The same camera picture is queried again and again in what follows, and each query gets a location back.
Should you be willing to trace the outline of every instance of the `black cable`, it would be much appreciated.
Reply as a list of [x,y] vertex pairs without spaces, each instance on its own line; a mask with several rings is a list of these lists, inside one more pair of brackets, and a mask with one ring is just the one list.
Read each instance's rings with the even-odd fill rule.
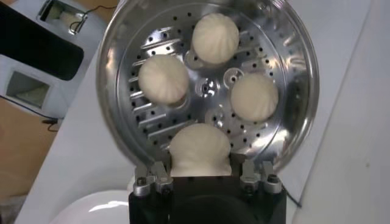
[[56,120],[56,121],[58,120],[58,118],[56,118],[56,117],[49,117],[49,116],[43,115],[43,114],[41,114],[41,113],[39,113],[39,112],[37,112],[37,111],[35,111],[35,110],[33,110],[33,109],[30,109],[30,108],[24,106],[23,104],[20,104],[20,103],[14,101],[14,100],[12,100],[12,99],[9,99],[9,98],[7,98],[7,97],[2,96],[2,95],[0,95],[0,98],[3,98],[3,99],[5,99],[5,100],[7,100],[7,101],[9,101],[9,102],[11,102],[11,103],[14,103],[14,104],[16,104],[16,105],[18,105],[18,106],[20,106],[20,107],[23,107],[24,109],[29,110],[29,111],[31,111],[31,112],[33,112],[33,113],[39,115],[39,116],[45,117],[45,118],[50,119],[50,120]]
[[[73,23],[71,23],[71,24],[69,25],[69,30],[70,30],[70,31],[73,30],[74,33],[76,33],[77,30],[79,29],[79,26],[80,26],[81,23],[84,21],[85,16],[86,16],[88,13],[90,13],[90,12],[93,12],[93,11],[99,9],[99,8],[103,8],[103,9],[115,9],[116,7],[117,7],[117,5],[116,5],[116,6],[113,6],[113,7],[106,7],[106,6],[103,6],[103,5],[98,5],[98,6],[96,6],[96,7],[93,8],[93,9],[89,9],[89,10],[87,10],[87,11],[84,12],[84,14],[83,14],[83,16],[82,16],[82,18],[81,18],[81,21],[76,21],[76,22],[73,22]],[[72,26],[75,25],[75,24],[77,24],[76,28],[75,28],[75,29],[72,29]]]
[[291,199],[292,202],[294,202],[294,204],[298,207],[298,208],[302,208],[302,204],[297,201],[291,194],[290,192],[287,191],[287,188],[285,187],[284,184],[282,184],[283,188],[286,190],[286,194],[287,194],[287,197],[289,197]]
[[51,127],[53,125],[55,125],[55,124],[51,124],[51,125],[48,126],[48,131],[50,131],[50,132],[58,132],[58,130],[51,129]]

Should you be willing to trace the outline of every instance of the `steamed bun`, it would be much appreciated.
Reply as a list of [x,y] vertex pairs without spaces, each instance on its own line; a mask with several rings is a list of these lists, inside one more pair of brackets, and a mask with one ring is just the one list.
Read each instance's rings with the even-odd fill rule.
[[155,55],[142,65],[138,84],[150,101],[163,104],[176,103],[187,92],[188,71],[184,64],[173,56]]
[[230,175],[230,143],[218,128],[194,124],[181,129],[171,141],[172,177]]
[[203,17],[193,33],[193,48],[197,56],[211,64],[231,59],[238,48],[239,32],[227,16],[212,13]]
[[278,104],[278,89],[272,79],[261,74],[248,74],[239,79],[230,96],[233,111],[247,121],[263,121]]

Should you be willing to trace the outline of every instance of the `stainless steel lid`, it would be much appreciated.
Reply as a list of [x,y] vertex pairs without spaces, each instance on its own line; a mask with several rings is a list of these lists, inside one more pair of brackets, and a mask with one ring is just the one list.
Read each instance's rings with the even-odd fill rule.
[[[191,50],[194,26],[206,14],[231,17],[239,27],[235,56],[206,65]],[[176,106],[156,105],[138,86],[138,71],[155,54],[175,55],[188,68],[190,88]],[[114,16],[101,44],[97,93],[104,118],[123,153],[152,164],[168,151],[183,127],[205,122],[229,137],[232,152],[255,163],[284,166],[308,134],[319,97],[313,45],[301,20],[285,1],[139,0]],[[230,106],[230,89],[241,75],[260,72],[274,79],[276,112],[264,122],[246,122]]]

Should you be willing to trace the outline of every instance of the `screw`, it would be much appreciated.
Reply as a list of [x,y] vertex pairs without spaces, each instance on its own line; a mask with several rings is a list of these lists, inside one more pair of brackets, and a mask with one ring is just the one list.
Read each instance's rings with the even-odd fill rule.
[[207,85],[203,85],[202,89],[203,89],[203,92],[206,93],[208,91],[208,86]]
[[136,179],[136,185],[142,186],[146,184],[146,178],[145,177],[138,177]]
[[279,178],[275,174],[268,175],[267,181],[272,184],[277,184],[279,182]]

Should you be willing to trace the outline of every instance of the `wooden floor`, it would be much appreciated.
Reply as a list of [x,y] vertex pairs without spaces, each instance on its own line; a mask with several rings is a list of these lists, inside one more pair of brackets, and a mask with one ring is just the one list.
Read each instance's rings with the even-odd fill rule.
[[[0,1],[11,4],[17,0]],[[112,7],[118,3],[117,0],[77,2],[86,9],[98,5]],[[99,9],[96,14],[109,22],[113,12]],[[28,193],[56,135],[47,131],[47,127],[41,123],[40,117],[23,112],[0,99],[0,201]]]

